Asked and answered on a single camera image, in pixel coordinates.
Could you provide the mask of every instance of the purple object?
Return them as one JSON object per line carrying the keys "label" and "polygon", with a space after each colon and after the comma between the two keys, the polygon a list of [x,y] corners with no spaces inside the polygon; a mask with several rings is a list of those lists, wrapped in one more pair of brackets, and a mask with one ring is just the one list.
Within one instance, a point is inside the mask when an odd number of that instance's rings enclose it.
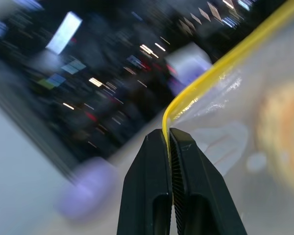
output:
{"label": "purple object", "polygon": [[75,173],[73,184],[60,198],[58,209],[66,218],[81,220],[104,207],[117,183],[117,171],[102,158],[85,163]]}

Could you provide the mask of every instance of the red light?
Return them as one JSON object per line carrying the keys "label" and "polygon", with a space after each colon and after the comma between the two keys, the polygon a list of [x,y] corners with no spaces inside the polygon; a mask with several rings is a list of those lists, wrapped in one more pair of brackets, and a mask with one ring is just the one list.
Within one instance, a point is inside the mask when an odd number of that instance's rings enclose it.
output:
{"label": "red light", "polygon": [[85,112],[85,114],[86,114],[86,116],[87,116],[90,120],[92,120],[92,121],[97,121],[97,118],[96,118],[94,115],[92,115],[92,114],[90,114],[90,113],[88,113],[88,112]]}
{"label": "red light", "polygon": [[144,66],[144,68],[145,68],[147,71],[150,71],[150,70],[151,70],[151,68],[150,68],[147,64],[142,63],[142,65]]}
{"label": "red light", "polygon": [[170,65],[167,65],[167,67],[171,73],[174,73],[175,75],[177,75],[177,72],[174,70],[174,68],[172,68]]}

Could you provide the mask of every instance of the clear plastic sheet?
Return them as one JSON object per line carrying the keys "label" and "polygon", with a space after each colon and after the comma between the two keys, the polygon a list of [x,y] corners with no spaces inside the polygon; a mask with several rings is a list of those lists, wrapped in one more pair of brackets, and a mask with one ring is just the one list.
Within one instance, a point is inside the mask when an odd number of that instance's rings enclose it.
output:
{"label": "clear plastic sheet", "polygon": [[224,176],[249,235],[294,235],[294,144],[279,145],[294,142],[294,20],[218,73],[208,91],[193,86],[168,108],[164,130],[192,135]]}

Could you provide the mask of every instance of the plastic bag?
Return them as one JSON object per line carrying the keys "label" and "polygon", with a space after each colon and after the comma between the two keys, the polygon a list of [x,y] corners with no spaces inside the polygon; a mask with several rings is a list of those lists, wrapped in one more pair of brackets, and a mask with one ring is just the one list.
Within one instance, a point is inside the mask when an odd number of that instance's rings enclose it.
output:
{"label": "plastic bag", "polygon": [[168,146],[169,127],[191,134],[223,175],[249,235],[294,235],[292,114],[294,0],[186,88],[163,131]]}

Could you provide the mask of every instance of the white rectangle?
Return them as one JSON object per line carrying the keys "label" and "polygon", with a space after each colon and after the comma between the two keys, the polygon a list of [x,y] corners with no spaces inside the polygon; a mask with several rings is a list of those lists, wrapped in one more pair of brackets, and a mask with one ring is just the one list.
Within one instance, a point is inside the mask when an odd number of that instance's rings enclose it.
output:
{"label": "white rectangle", "polygon": [[73,12],[69,12],[46,48],[56,54],[60,54],[69,43],[81,23],[81,18]]}

